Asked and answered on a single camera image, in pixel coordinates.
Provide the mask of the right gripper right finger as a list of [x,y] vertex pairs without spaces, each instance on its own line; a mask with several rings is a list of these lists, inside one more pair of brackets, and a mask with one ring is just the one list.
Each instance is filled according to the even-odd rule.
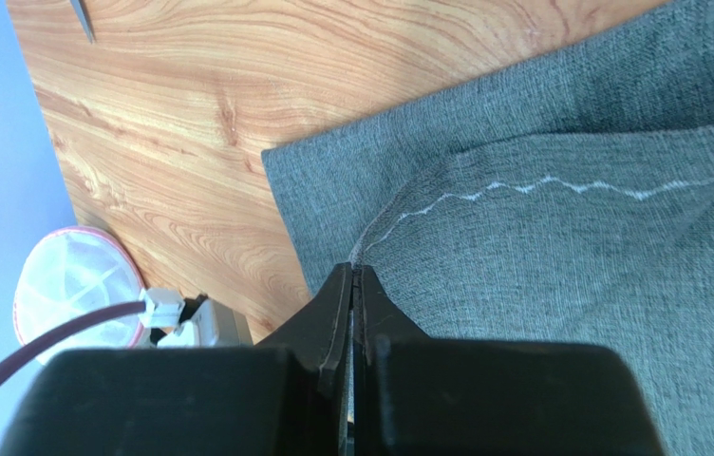
[[373,455],[376,430],[371,413],[379,405],[372,390],[376,342],[425,338],[426,333],[389,299],[375,270],[367,265],[353,271],[352,316],[354,453]]

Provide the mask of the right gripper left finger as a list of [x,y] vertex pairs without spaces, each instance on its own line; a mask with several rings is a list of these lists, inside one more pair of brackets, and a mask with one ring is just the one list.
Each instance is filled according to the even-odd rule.
[[311,301],[256,344],[286,354],[280,430],[288,455],[347,453],[352,279],[349,263],[335,265]]

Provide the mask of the grey stitched cloth napkin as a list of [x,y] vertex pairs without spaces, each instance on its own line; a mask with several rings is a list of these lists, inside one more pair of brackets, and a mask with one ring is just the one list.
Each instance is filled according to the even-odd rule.
[[371,266],[423,330],[624,357],[714,455],[714,1],[267,150],[308,287]]

